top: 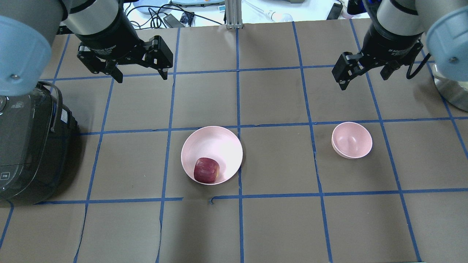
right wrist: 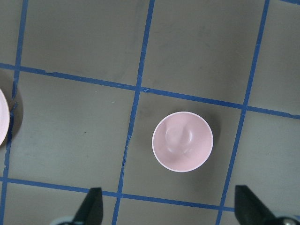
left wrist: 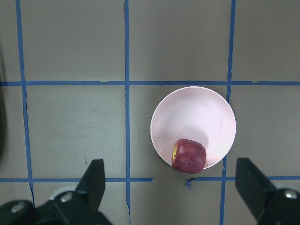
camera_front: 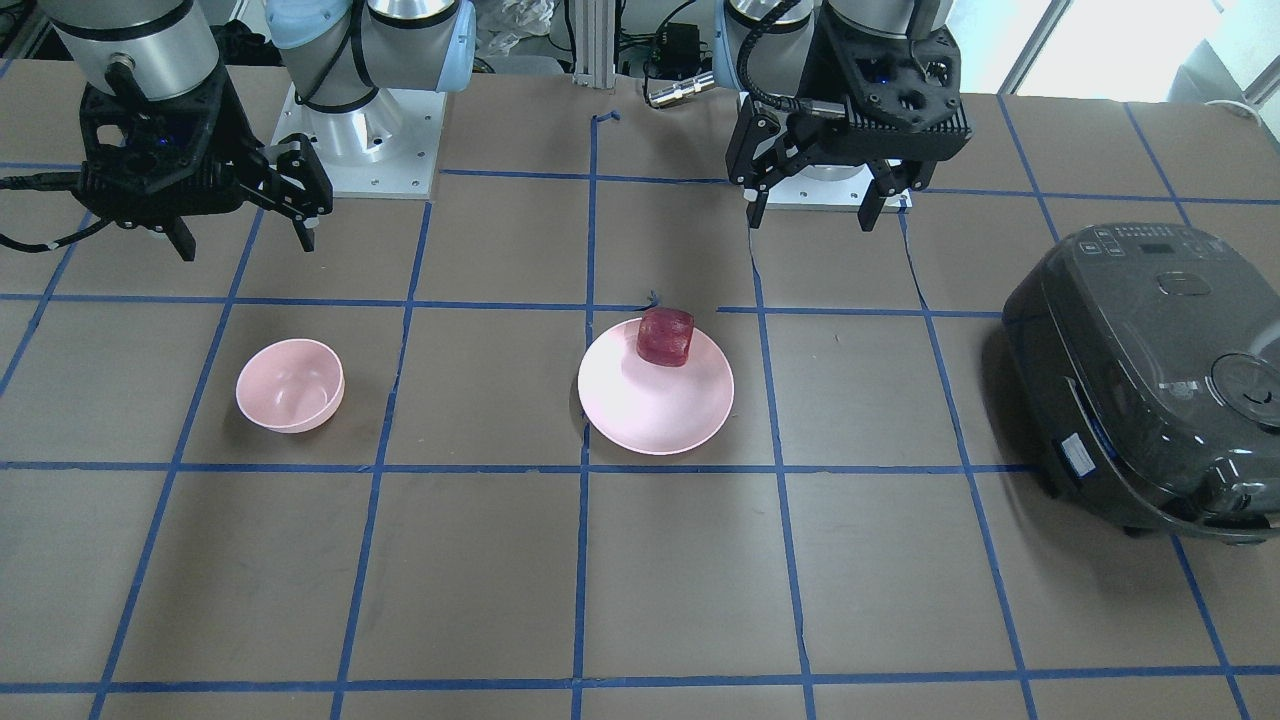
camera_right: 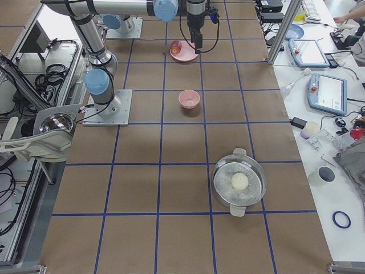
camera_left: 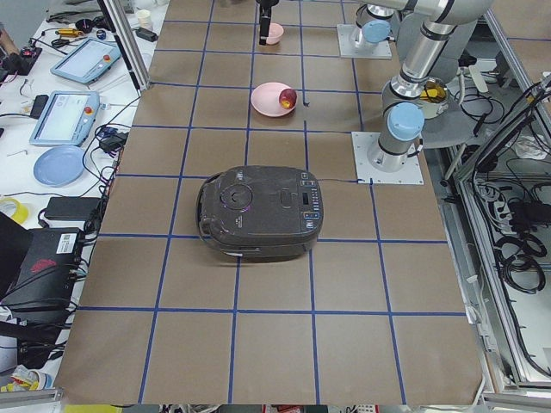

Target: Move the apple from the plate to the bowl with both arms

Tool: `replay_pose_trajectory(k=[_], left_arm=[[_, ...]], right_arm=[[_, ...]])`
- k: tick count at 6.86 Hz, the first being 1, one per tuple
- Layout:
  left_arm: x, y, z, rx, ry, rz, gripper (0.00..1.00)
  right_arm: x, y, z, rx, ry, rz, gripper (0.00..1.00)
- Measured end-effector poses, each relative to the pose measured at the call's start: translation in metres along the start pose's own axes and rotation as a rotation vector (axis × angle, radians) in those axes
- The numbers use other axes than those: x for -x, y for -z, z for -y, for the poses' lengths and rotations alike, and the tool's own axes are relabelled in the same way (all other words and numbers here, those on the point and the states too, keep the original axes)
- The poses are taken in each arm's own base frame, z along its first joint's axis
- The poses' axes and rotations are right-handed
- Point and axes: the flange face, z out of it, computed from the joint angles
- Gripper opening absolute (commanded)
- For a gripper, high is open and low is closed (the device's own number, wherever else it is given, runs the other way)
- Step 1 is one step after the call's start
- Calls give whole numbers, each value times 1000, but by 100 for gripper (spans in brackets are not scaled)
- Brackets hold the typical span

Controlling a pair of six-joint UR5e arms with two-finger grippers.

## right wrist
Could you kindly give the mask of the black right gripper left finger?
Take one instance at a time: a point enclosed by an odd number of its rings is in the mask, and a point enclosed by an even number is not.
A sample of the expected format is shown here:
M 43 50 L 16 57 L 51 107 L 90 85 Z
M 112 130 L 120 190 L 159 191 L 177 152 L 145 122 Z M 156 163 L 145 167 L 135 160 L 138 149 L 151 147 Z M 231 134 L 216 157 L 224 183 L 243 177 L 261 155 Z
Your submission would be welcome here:
M 91 188 L 76 212 L 73 225 L 100 225 L 103 221 L 102 188 Z

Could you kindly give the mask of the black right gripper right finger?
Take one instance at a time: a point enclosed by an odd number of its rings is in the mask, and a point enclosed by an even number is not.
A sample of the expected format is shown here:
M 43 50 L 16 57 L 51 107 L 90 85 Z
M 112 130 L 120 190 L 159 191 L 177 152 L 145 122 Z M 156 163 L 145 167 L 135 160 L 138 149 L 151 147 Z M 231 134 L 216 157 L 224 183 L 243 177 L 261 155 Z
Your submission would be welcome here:
M 275 216 L 246 185 L 236 185 L 234 214 L 240 225 L 298 225 L 299 220 Z

